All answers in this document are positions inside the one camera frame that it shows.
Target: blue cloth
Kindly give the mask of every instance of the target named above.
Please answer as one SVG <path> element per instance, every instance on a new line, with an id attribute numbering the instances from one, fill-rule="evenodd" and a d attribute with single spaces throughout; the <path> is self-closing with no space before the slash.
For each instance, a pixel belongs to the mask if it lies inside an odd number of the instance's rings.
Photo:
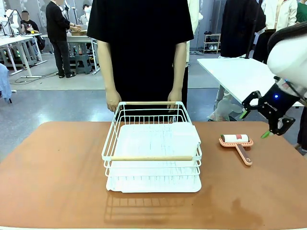
<path id="1" fill-rule="evenodd" d="M 9 102 L 12 96 L 12 90 L 9 82 L 9 70 L 0 63 L 0 92 L 6 102 Z"/>

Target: wooden handle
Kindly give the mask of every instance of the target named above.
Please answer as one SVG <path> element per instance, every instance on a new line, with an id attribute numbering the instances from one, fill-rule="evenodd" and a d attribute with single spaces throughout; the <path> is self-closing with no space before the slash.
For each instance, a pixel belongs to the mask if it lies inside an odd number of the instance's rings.
<path id="1" fill-rule="evenodd" d="M 169 157 L 111 157 L 111 161 L 192 161 L 192 156 Z"/>
<path id="2" fill-rule="evenodd" d="M 126 102 L 126 105 L 174 105 L 176 102 Z"/>
<path id="3" fill-rule="evenodd" d="M 244 161 L 244 164 L 246 164 L 247 166 L 251 166 L 253 164 L 253 162 L 249 158 L 248 154 L 246 153 L 242 145 L 237 144 L 236 150 L 238 150 L 238 153 L 240 154 L 242 160 Z"/>

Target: gray floor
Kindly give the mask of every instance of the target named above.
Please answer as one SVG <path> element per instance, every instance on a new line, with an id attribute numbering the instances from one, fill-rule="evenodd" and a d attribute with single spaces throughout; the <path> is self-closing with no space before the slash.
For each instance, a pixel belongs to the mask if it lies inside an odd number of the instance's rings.
<path id="1" fill-rule="evenodd" d="M 192 121 L 208 120 L 216 93 L 217 89 L 189 89 L 188 113 Z M 0 100 L 0 161 L 44 122 L 110 121 L 113 117 L 106 108 L 103 90 L 18 91 L 12 100 L 13 104 Z M 292 144 L 296 143 L 301 113 L 302 109 L 294 108 L 288 113 L 298 120 L 285 135 Z M 253 112 L 247 120 L 264 119 Z"/>
<path id="2" fill-rule="evenodd" d="M 219 54 L 191 55 L 189 67 L 189 88 L 218 88 L 219 84 L 211 74 L 205 71 L 197 59 L 199 58 L 217 58 Z M 38 66 L 31 67 L 33 75 L 47 75 L 57 71 L 55 59 L 53 55 L 43 55 L 43 60 L 48 62 Z M 101 71 L 92 74 L 78 74 L 74 78 L 59 79 L 57 76 L 48 77 L 28 83 L 30 79 L 20 79 L 22 76 L 28 75 L 27 71 L 10 76 L 10 83 L 13 90 L 104 90 L 105 84 Z M 15 81 L 26 81 L 17 84 Z"/>

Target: lint roller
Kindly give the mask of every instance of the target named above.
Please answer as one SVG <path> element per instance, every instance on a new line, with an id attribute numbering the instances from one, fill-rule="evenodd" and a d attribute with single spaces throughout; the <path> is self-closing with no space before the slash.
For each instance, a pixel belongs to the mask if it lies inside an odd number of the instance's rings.
<path id="1" fill-rule="evenodd" d="M 251 147 L 254 142 L 246 134 L 236 134 L 236 135 L 221 135 L 219 139 L 220 144 L 224 147 L 235 147 L 240 154 L 244 164 L 251 166 L 253 162 L 247 155 L 243 147 Z"/>

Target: person's hand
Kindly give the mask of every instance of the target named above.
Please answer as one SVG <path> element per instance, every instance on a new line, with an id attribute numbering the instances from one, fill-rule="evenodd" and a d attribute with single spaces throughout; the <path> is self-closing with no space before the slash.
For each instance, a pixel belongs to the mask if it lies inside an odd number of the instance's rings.
<path id="1" fill-rule="evenodd" d="M 169 102 L 181 102 L 182 100 L 182 91 L 180 89 L 172 89 L 171 93 L 168 96 L 167 101 Z M 177 105 L 172 104 L 167 106 L 170 109 L 170 112 L 177 108 Z"/>
<path id="2" fill-rule="evenodd" d="M 79 27 L 77 27 L 77 26 L 76 26 L 76 27 L 72 26 L 72 27 L 71 27 L 71 30 L 72 30 L 72 31 L 75 31 L 75 32 L 80 32 L 80 31 L 81 31 L 81 28 L 79 28 Z"/>
<path id="3" fill-rule="evenodd" d="M 118 104 L 121 102 L 120 94 L 116 90 L 106 90 L 106 104 L 111 112 L 116 112 Z"/>

